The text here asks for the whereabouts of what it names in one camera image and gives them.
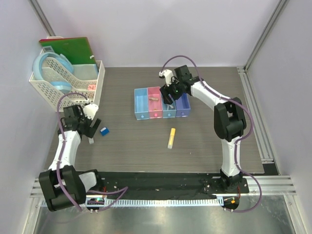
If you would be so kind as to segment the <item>blue white eraser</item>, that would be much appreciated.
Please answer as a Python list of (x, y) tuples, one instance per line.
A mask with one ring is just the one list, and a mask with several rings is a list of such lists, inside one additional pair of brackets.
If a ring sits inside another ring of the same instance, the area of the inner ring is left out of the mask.
[(110, 132), (109, 129), (106, 127), (103, 127), (102, 129), (100, 129), (100, 133), (102, 136), (107, 135), (109, 132)]

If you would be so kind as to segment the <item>pink bin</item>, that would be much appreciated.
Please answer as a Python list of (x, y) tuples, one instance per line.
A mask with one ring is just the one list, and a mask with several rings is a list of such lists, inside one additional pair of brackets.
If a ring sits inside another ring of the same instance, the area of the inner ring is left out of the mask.
[[(150, 118), (162, 118), (162, 99), (160, 93), (160, 87), (148, 87), (148, 109)], [(150, 101), (149, 98), (158, 98), (158, 101)]]

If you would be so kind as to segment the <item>light blue bin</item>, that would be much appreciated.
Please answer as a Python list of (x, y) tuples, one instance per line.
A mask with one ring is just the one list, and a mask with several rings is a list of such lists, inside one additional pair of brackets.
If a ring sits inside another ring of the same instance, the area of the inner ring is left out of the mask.
[(134, 89), (134, 113), (137, 120), (150, 118), (147, 88)]

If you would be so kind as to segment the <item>yellow highlighter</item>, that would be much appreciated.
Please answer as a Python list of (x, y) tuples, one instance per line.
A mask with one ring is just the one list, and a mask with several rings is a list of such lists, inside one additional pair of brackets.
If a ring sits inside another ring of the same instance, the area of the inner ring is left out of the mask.
[(176, 134), (176, 129), (172, 128), (170, 130), (170, 135), (169, 135), (169, 140), (168, 140), (168, 146), (167, 146), (168, 149), (172, 149), (172, 147), (173, 147), (175, 134)]

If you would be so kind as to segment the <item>purple bin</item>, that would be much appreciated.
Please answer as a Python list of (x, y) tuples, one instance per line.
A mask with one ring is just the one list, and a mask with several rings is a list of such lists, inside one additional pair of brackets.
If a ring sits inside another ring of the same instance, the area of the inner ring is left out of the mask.
[(190, 102), (187, 94), (183, 94), (175, 101), (176, 115), (175, 117), (188, 117), (191, 111)]

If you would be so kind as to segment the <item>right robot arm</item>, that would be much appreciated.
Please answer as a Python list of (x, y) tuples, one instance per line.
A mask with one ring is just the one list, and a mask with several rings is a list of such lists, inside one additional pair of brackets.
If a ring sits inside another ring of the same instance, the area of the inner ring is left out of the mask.
[(163, 70), (159, 72), (159, 77), (165, 79), (160, 91), (166, 104), (172, 104), (173, 100), (188, 94), (214, 111), (214, 131), (222, 144), (220, 187), (227, 193), (236, 191), (243, 179), (240, 139), (247, 127), (241, 100), (222, 95), (200, 77), (193, 77), (186, 65), (174, 71)]

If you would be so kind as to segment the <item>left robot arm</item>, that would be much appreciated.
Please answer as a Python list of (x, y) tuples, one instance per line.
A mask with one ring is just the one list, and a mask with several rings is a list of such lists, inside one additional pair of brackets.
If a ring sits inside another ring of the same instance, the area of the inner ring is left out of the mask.
[(98, 106), (81, 94), (83, 105), (63, 108), (58, 118), (58, 147), (52, 164), (40, 173), (39, 184), (46, 205), (51, 212), (75, 206), (82, 210), (88, 193), (106, 195), (104, 183), (96, 169), (79, 173), (74, 168), (77, 150), (82, 137), (92, 139), (101, 123), (95, 115)]

